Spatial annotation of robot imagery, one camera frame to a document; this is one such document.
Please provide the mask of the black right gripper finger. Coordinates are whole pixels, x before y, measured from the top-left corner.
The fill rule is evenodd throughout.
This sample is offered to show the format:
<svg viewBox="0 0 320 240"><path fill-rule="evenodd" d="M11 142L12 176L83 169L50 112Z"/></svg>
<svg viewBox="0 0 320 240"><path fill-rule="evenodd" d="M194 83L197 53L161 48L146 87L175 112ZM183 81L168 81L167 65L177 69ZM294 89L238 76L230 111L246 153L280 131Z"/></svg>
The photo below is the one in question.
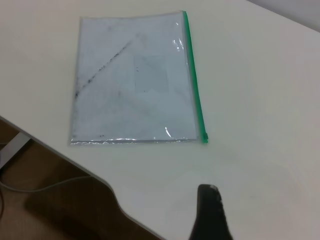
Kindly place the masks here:
<svg viewBox="0 0 320 240"><path fill-rule="evenodd" d="M215 185L201 184L197 189L195 222L191 240L232 240L222 196Z"/></svg>

